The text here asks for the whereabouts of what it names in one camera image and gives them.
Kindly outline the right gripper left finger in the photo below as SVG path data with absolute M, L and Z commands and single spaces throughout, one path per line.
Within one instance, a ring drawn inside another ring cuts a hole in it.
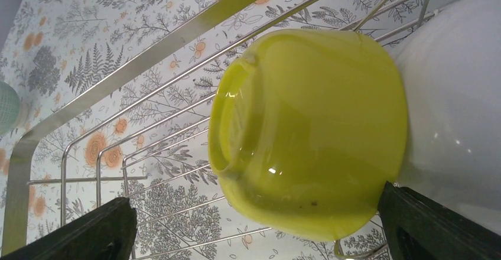
M 136 208 L 117 197 L 1 259 L 129 259 L 136 226 Z

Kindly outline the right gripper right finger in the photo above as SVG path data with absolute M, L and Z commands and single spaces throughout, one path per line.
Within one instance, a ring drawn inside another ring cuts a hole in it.
M 393 259 L 500 259 L 500 235 L 408 187 L 387 182 L 378 212 Z

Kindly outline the yellow bowl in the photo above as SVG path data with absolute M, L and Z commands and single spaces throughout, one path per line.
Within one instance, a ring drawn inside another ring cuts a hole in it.
M 209 120 L 209 161 L 244 217 L 334 241 L 375 215 L 401 168 L 407 130 L 401 77 L 374 39 L 276 30 L 226 69 Z

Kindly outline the celadon green bowl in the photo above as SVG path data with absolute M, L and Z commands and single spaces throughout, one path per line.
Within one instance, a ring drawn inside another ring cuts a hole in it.
M 17 125 L 20 111 L 21 100 L 17 92 L 7 83 L 1 82 L 1 135 Z

